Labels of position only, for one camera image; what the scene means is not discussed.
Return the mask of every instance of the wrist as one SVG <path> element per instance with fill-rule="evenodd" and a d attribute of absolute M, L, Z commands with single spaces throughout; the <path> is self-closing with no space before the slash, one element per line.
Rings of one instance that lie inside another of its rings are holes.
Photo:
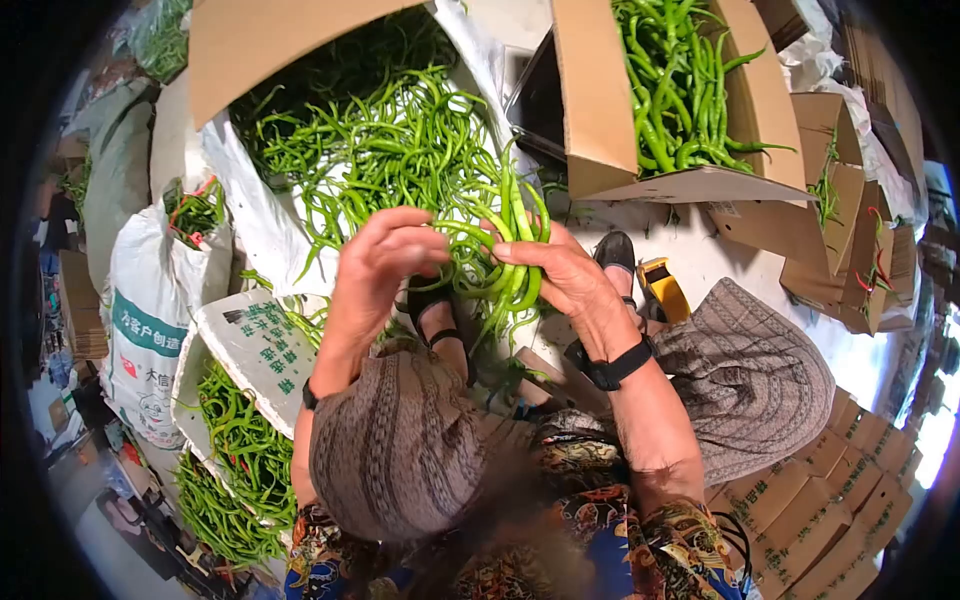
<path fill-rule="evenodd" d="M 593 362 L 612 362 L 643 341 L 643 334 L 637 330 L 630 309 L 619 296 L 595 302 L 584 314 L 571 321 Z"/>
<path fill-rule="evenodd" d="M 360 374 L 369 345 L 351 343 L 336 331 L 327 331 L 317 349 L 310 376 L 310 392 L 317 399 L 345 390 Z"/>

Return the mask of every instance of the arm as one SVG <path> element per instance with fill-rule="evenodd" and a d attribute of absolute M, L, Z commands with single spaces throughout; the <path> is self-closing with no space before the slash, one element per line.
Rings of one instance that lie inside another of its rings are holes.
<path fill-rule="evenodd" d="M 428 273 L 449 259 L 446 237 L 423 227 L 431 218 L 409 206 L 380 210 L 341 249 L 324 339 L 308 383 L 318 401 L 342 392 L 359 375 L 403 279 Z M 301 406 L 290 464 L 298 509 L 317 499 L 310 482 L 312 429 L 313 412 Z"/>
<path fill-rule="evenodd" d="M 600 266 L 564 228 L 554 224 L 550 244 L 497 244 L 494 254 L 515 264 L 541 266 L 540 293 L 565 313 L 592 361 L 612 361 L 642 340 L 630 311 Z M 704 502 L 700 446 L 686 409 L 656 360 L 631 373 L 610 394 L 613 418 L 644 515 L 678 497 Z"/>

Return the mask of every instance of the black wristband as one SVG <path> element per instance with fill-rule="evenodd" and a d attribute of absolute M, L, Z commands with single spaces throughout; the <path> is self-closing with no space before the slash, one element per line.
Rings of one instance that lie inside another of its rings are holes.
<path fill-rule="evenodd" d="M 597 388 L 604 392 L 615 392 L 620 389 L 620 381 L 645 365 L 653 355 L 654 347 L 650 338 L 643 336 L 643 340 L 613 362 L 598 360 L 587 363 L 584 373 Z"/>
<path fill-rule="evenodd" d="M 307 377 L 306 381 L 303 382 L 303 406 L 308 411 L 317 408 L 317 397 L 310 391 L 310 377 Z"/>

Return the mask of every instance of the red chili pepper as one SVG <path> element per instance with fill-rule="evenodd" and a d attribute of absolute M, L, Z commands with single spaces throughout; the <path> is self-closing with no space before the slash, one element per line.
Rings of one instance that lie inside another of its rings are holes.
<path fill-rule="evenodd" d="M 863 282 L 863 279 L 860 278 L 860 273 L 854 271 L 853 274 L 856 276 L 856 282 L 860 284 L 860 287 L 867 290 L 867 294 L 872 294 L 874 292 L 873 286 L 869 286 Z"/>
<path fill-rule="evenodd" d="M 894 285 L 893 283 L 890 282 L 890 277 L 888 277 L 887 274 L 883 273 L 883 267 L 880 266 L 881 256 L 883 256 L 883 249 L 880 249 L 880 252 L 876 253 L 876 272 L 880 275 L 880 279 L 882 279 L 884 283 L 890 286 L 890 289 L 892 290 L 894 289 Z"/>

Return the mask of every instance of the hand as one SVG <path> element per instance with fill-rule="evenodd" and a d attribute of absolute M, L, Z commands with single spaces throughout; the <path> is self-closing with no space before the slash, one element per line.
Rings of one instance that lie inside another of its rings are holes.
<path fill-rule="evenodd" d="M 570 318 L 591 360 L 613 360 L 642 339 L 603 269 L 560 224 L 550 223 L 549 244 L 500 242 L 493 255 L 543 268 L 540 295 Z"/>
<path fill-rule="evenodd" d="M 325 343 L 333 336 L 368 346 L 390 316 L 403 279 L 434 274 L 449 260 L 446 236 L 423 227 L 431 219 L 411 206 L 380 210 L 343 246 Z"/>
<path fill-rule="evenodd" d="M 623 303 L 600 265 L 573 235 L 555 221 L 550 223 L 550 243 L 514 242 L 493 246 L 498 260 L 515 265 L 537 265 L 546 278 L 540 295 L 571 321 L 581 320 L 598 301 Z"/>

